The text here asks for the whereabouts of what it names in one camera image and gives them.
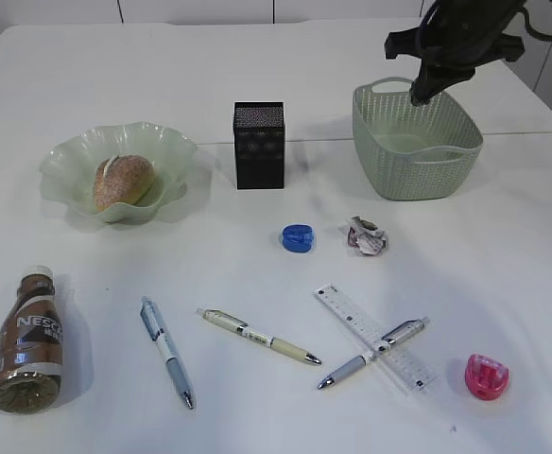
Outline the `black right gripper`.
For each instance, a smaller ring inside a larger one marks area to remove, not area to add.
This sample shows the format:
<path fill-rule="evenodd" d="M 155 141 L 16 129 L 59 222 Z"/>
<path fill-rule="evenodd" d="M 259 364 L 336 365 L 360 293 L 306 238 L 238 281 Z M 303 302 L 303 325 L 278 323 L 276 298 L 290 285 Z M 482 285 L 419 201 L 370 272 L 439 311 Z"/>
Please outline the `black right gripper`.
<path fill-rule="evenodd" d="M 421 61 L 410 87 L 410 102 L 422 106 L 445 89 L 471 79 L 475 69 L 493 61 L 518 61 L 523 40 L 505 29 L 523 1 L 436 1 L 420 24 L 389 33 L 388 60 L 407 55 Z"/>

